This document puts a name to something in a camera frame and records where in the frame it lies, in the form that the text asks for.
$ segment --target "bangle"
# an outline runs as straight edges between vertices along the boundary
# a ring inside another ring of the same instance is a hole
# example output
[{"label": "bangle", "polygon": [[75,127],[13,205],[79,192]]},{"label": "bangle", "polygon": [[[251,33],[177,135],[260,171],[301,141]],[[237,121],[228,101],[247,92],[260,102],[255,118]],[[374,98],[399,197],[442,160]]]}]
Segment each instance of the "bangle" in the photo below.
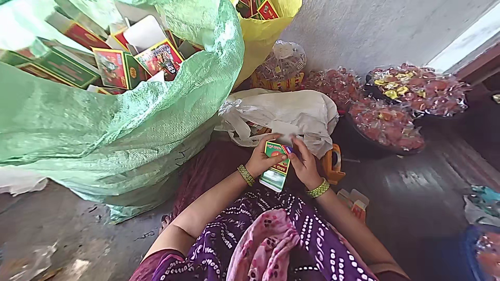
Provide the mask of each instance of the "bangle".
[{"label": "bangle", "polygon": [[245,166],[239,165],[238,166],[238,172],[241,174],[245,182],[251,187],[255,184],[254,178],[250,175],[249,171]]},{"label": "bangle", "polygon": [[328,181],[324,177],[322,177],[322,179],[323,183],[321,183],[315,189],[307,191],[307,194],[312,198],[321,196],[323,193],[327,192],[327,190],[330,188],[330,184],[328,183]]}]

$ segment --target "wall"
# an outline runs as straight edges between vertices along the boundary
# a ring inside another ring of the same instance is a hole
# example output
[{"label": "wall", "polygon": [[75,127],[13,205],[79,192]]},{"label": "wall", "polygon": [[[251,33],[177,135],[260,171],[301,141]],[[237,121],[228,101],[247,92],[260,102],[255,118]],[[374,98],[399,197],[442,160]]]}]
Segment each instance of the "wall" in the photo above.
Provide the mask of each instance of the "wall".
[{"label": "wall", "polygon": [[303,0],[285,41],[302,45],[307,70],[423,66],[499,0]]}]

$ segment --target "woman's left hand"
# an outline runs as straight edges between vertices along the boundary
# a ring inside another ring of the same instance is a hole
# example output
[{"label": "woman's left hand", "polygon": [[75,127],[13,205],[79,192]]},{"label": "woman's left hand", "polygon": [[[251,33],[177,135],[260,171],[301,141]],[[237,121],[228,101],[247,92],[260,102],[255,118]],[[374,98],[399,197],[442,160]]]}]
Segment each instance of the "woman's left hand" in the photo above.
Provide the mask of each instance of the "woman's left hand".
[{"label": "woman's left hand", "polygon": [[263,137],[259,141],[257,147],[253,150],[250,160],[246,163],[245,168],[254,179],[262,175],[262,173],[264,173],[272,165],[276,165],[287,158],[285,154],[268,157],[266,153],[264,153],[266,149],[266,142],[276,140],[281,136],[282,135],[280,133],[270,133]]}]

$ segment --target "pink scarf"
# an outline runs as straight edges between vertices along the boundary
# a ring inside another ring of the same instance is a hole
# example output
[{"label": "pink scarf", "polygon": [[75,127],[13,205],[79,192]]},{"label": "pink scarf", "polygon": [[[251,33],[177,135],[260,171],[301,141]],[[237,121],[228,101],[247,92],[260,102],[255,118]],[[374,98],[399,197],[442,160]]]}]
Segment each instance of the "pink scarf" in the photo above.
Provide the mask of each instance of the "pink scarf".
[{"label": "pink scarf", "polygon": [[284,209],[263,212],[236,245],[226,280],[287,280],[290,250],[299,240]]}]

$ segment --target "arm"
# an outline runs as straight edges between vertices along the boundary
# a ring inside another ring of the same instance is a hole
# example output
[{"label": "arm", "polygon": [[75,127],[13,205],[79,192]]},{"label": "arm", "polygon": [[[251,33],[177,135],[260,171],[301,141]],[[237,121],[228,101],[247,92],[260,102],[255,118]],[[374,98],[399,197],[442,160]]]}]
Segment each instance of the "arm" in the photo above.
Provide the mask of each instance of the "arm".
[{"label": "arm", "polygon": [[[323,182],[318,174],[315,158],[300,139],[295,137],[292,139],[302,154],[302,160],[294,153],[288,157],[300,181],[308,190],[313,190]],[[368,266],[373,269],[384,266],[405,275],[384,245],[340,202],[333,190],[328,189],[316,197],[316,200],[328,215],[332,225],[352,244]]]},{"label": "arm", "polygon": [[[245,167],[254,179],[272,165],[286,159],[286,155],[268,158],[264,153],[266,141],[277,139],[279,136],[277,133],[267,135],[253,150]],[[191,203],[161,232],[144,259],[163,249],[174,249],[186,256],[205,226],[234,202],[246,187],[247,182],[237,170],[217,183]]]}]

